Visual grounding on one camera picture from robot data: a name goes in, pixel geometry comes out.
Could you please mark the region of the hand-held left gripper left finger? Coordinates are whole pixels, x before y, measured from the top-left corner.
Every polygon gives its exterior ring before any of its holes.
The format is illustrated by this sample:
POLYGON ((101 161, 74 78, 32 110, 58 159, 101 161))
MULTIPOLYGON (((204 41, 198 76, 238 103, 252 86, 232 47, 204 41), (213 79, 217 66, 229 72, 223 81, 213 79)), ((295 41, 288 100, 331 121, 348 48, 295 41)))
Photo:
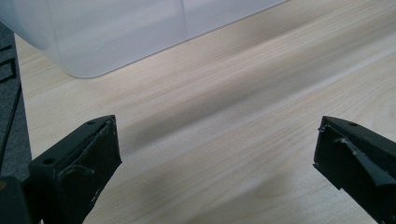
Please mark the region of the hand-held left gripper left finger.
POLYGON ((82 224, 121 165, 116 117, 89 120, 29 164, 45 224, 82 224))

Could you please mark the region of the clear plastic drawer cabinet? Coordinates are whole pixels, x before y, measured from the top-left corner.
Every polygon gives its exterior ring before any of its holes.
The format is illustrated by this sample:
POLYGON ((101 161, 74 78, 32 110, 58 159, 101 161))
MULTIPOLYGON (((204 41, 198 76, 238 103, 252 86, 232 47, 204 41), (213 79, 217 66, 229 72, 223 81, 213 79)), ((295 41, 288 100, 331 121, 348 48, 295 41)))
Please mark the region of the clear plastic drawer cabinet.
POLYGON ((99 77, 286 0, 0 0, 0 22, 66 74, 99 77))

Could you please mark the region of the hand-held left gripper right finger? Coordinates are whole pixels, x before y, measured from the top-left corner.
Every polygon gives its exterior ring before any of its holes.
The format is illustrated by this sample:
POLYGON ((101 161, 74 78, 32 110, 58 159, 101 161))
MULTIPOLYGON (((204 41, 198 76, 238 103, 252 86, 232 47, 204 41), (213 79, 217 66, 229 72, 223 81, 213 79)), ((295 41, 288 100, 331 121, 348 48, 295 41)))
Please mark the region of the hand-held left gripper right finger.
POLYGON ((352 121, 324 116, 314 167, 378 224, 396 224, 396 143, 352 121))

